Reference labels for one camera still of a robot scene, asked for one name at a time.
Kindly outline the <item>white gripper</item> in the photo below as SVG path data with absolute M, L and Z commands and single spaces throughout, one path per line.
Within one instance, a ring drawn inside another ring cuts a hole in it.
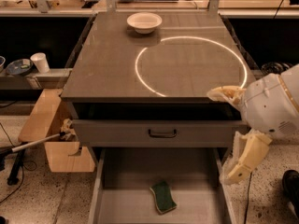
M 240 110 L 242 119 L 258 130 L 235 133 L 232 158 L 220 174 L 224 185 L 240 183 L 263 161 L 272 142 L 267 134 L 281 138 L 299 130 L 297 73 L 269 74 L 246 90 L 239 86 L 220 86 L 208 91 L 206 96 Z

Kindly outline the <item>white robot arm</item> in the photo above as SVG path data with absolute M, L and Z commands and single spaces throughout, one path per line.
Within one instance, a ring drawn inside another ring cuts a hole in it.
M 235 134 L 233 157 L 220 175 L 225 185 L 246 179 L 266 157 L 273 140 L 299 129 L 298 65 L 281 74 L 271 73 L 245 89 L 237 86 L 212 89 L 207 97 L 230 104 L 250 127 L 246 134 Z

